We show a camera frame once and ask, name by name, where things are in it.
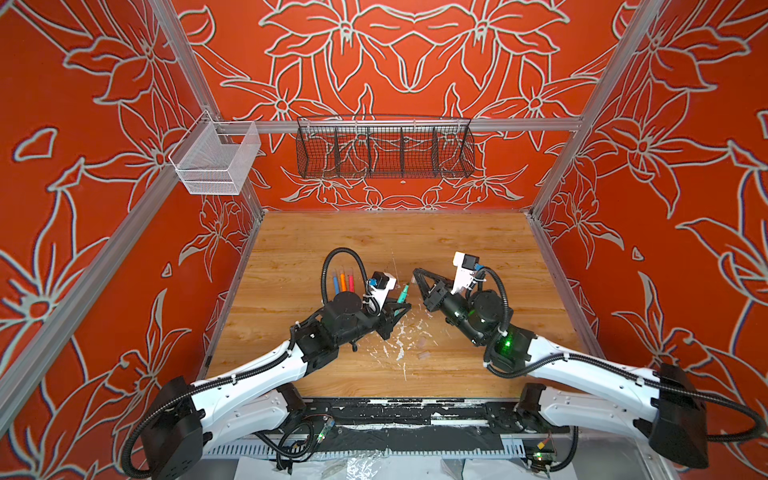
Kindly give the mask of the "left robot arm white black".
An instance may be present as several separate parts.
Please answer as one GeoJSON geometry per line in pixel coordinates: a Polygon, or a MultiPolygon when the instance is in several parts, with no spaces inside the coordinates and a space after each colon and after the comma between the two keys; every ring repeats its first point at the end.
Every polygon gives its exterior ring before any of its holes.
{"type": "Polygon", "coordinates": [[[374,305],[368,313],[361,297],[343,292],[291,326],[287,340],[271,352],[209,380],[170,380],[128,435],[121,469],[134,479],[176,479],[207,448],[278,428],[301,407],[293,382],[369,333],[388,339],[412,308],[388,297],[374,305]]]}

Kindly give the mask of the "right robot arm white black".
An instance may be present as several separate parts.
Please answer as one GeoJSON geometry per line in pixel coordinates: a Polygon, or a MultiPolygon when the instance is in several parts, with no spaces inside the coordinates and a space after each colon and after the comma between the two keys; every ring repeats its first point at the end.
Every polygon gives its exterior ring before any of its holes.
{"type": "Polygon", "coordinates": [[[705,469],[711,443],[742,443],[767,431],[764,417],[721,395],[702,393],[679,367],[610,362],[516,327],[499,275],[461,268],[455,280],[417,268],[425,308],[441,312],[474,346],[483,367],[512,380],[526,376],[517,414],[526,428],[586,427],[647,442],[679,465],[705,469]]]}

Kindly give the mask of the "green highlighter pen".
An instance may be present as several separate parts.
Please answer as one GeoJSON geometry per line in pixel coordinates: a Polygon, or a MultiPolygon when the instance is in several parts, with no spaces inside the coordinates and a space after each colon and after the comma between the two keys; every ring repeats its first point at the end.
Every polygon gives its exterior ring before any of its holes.
{"type": "Polygon", "coordinates": [[[403,289],[402,289],[402,291],[401,291],[401,293],[400,293],[400,295],[399,295],[399,297],[398,297],[398,302],[399,302],[399,303],[404,303],[404,302],[406,301],[406,299],[407,299],[407,295],[408,295],[408,291],[409,291],[409,285],[408,285],[408,284],[406,284],[406,285],[403,287],[403,289]]]}

